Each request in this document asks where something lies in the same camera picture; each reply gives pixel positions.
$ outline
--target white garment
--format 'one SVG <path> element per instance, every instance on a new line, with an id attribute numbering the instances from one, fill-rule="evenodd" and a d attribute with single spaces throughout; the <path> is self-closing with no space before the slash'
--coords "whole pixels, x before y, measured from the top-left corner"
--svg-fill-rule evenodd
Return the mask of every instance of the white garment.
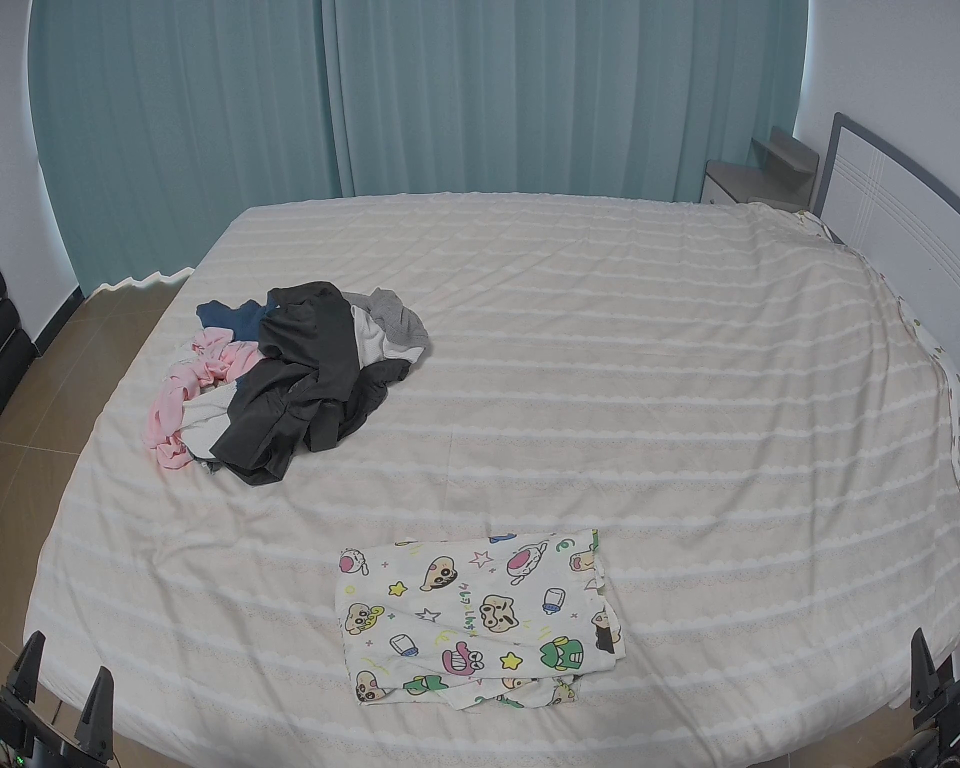
<path id="1" fill-rule="evenodd" d="M 353 332 L 356 335 L 360 368 L 366 368 L 370 363 L 388 358 L 409 360 L 411 363 L 416 363 L 420 359 L 423 347 L 404 347 L 394 344 L 367 310 L 352 305 L 350 312 L 353 315 Z"/>
<path id="2" fill-rule="evenodd" d="M 196 458 L 214 458 L 210 448 L 230 426 L 227 408 L 236 391 L 237 384 L 231 381 L 183 403 L 180 439 Z"/>
<path id="3" fill-rule="evenodd" d="M 573 701 L 581 675 L 626 655 L 597 547 L 584 530 L 344 550 L 336 610 L 357 699 Z"/>

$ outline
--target gray nightstand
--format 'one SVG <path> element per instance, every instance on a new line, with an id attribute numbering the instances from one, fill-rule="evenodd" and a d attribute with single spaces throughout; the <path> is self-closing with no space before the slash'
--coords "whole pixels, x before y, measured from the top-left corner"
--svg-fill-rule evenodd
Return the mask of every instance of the gray nightstand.
<path id="1" fill-rule="evenodd" d="M 762 167 L 709 160 L 700 202 L 711 205 L 767 203 L 773 208 L 801 210 L 810 205 L 820 156 L 793 136 L 774 128 L 770 140 L 751 139 Z"/>

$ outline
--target striped bed sheet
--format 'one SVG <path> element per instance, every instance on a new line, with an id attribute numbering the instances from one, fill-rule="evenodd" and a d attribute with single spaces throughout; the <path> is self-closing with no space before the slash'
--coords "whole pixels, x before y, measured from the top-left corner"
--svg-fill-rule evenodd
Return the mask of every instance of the striped bed sheet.
<path id="1" fill-rule="evenodd" d="M 408 378 L 276 485 L 158 467 L 139 433 L 195 306 L 315 279 L 420 314 L 431 347 Z M 918 626 L 937 660 L 956 645 L 951 440 L 944 376 L 882 280 L 763 204 L 252 208 L 98 418 L 26 633 L 47 635 L 64 701 L 105 664 L 116 730 L 204 768 L 735 768 L 901 695 Z M 585 527 L 627 656 L 577 701 L 357 705 L 344 547 Z"/>

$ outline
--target star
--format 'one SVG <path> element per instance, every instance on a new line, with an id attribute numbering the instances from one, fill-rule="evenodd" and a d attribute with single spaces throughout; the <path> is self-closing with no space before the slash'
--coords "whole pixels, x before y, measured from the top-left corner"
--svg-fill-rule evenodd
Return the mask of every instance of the star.
<path id="1" fill-rule="evenodd" d="M 490 550 L 486 552 L 474 552 L 475 557 L 470 562 L 475 564 L 477 568 L 482 568 L 487 563 L 492 563 L 493 558 L 490 556 Z"/>
<path id="2" fill-rule="evenodd" d="M 515 656 L 514 652 L 510 651 L 506 656 L 500 657 L 500 663 L 503 664 L 504 669 L 516 669 L 523 664 L 523 659 Z"/>
<path id="3" fill-rule="evenodd" d="M 440 615 L 440 612 L 437 611 L 433 613 L 429 608 L 424 608 L 420 613 L 414 613 L 414 616 L 421 618 L 424 621 L 432 621 L 434 624 L 437 623 L 437 616 Z"/>

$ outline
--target pile of clothes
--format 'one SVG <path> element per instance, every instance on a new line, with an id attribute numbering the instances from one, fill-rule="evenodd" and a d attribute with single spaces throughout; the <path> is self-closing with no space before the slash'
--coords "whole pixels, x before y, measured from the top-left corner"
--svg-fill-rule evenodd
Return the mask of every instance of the pile of clothes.
<path id="1" fill-rule="evenodd" d="M 197 307 L 204 330 L 151 406 L 144 444 L 165 468 L 193 459 L 250 485 L 281 480 L 303 442 L 332 448 L 404 379 L 428 337 L 393 291 L 329 282 L 274 288 L 266 304 Z"/>

